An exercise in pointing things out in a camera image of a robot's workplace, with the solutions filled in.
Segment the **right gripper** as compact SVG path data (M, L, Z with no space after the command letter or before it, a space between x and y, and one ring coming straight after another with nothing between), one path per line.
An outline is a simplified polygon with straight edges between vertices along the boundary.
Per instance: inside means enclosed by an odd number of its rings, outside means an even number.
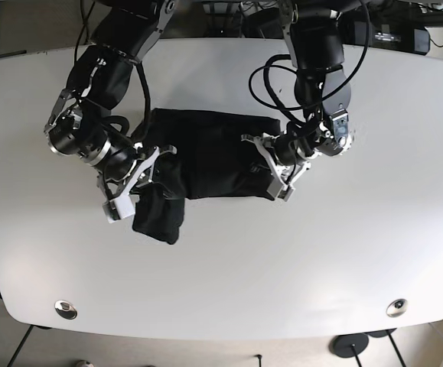
M129 195L113 198L114 194L109 184L117 187L123 184L140 164L151 158L154 152L164 154L177 154L178 150L173 145L162 148L134 148L134 147L103 147L96 155L96 171L98 187L103 192L107 201L103 204L103 211L108 223L114 223L135 215L135 205Z

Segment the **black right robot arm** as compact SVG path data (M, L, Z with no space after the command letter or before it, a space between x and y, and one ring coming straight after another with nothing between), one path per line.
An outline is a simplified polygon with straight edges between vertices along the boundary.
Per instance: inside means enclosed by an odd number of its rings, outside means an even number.
M151 184L155 162L176 154L172 145L144 148L150 125L151 97L142 61L170 21L176 1L106 1L108 15L92 34L92 43L74 63L44 126L57 155L76 155L98 172L97 186L106 198L109 222L135 213L130 198ZM128 119L113 115L138 72L145 99L144 118L131 131Z

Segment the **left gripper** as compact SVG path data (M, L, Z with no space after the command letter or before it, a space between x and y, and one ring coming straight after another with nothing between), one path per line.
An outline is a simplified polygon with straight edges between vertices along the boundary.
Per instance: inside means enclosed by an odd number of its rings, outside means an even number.
M269 179L269 195L288 201L295 191L294 182L311 167L313 147L306 137L296 135L241 135L241 141L259 145L259 169Z

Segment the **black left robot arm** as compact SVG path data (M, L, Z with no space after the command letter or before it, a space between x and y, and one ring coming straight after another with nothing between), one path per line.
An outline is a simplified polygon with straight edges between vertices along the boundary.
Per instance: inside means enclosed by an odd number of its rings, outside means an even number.
M313 159L342 154L351 146L347 111L351 89L337 28L344 10L328 1L280 1L278 9L288 53L269 58L259 71L272 100L268 107L285 115L288 124L278 136L243 135L241 139L256 146L271 171L268 195L287 200ZM289 70L296 75L296 107L285 106L270 85L269 71L282 60L292 62Z

